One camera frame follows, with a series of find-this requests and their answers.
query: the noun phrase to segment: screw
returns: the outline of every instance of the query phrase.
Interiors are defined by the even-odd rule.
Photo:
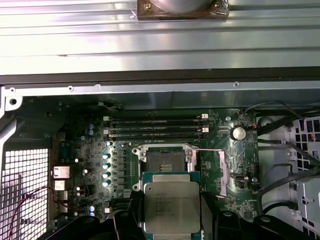
[[[27,133],[25,131],[19,133],[20,138],[24,138],[25,136],[27,136]]]
[[[225,211],[223,215],[225,215],[226,217],[232,217],[232,213],[229,211]]]
[[[265,222],[265,223],[270,223],[271,222],[270,218],[268,218],[266,216],[261,217],[261,221]]]

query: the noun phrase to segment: metal mesh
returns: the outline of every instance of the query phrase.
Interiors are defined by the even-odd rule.
[[[47,185],[48,149],[5,153],[0,196],[0,239],[8,239],[11,228],[11,240],[35,240],[46,231],[48,190],[42,189],[30,198],[28,195]],[[18,208],[24,198],[29,199]]]
[[[319,158],[320,146],[320,120],[318,117],[307,118],[305,122],[295,123],[295,144],[298,148]],[[310,161],[297,153],[298,170],[306,171],[310,168]]]

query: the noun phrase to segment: capacitor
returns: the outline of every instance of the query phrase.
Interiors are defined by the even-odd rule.
[[[105,172],[105,173],[102,174],[102,177],[103,177],[104,179],[107,179],[108,177],[110,177],[110,175],[111,175],[111,173],[110,173],[109,171],[107,171],[107,172]]]
[[[102,168],[103,168],[103,169],[108,169],[108,168],[110,168],[110,166],[111,166],[110,163],[104,163],[104,164],[102,165]]]
[[[108,187],[109,185],[111,184],[111,181],[110,180],[106,180],[102,183],[102,186],[104,187]]]
[[[230,131],[230,137],[235,141],[242,141],[246,138],[247,132],[241,126],[236,126]]]
[[[84,191],[84,190],[85,190],[85,187],[84,187],[84,186],[77,186],[77,187],[75,188],[75,190],[77,190],[78,192],[79,192],[79,191]]]
[[[91,168],[85,168],[83,169],[83,174],[90,174],[92,172],[92,169]]]
[[[105,153],[102,155],[103,159],[109,159],[111,157],[111,155],[109,153]]]
[[[83,158],[75,158],[74,159],[75,163],[82,163],[83,161],[84,161]]]
[[[256,184],[258,181],[258,178],[256,178],[255,176],[251,178],[251,182],[253,182],[254,184]]]

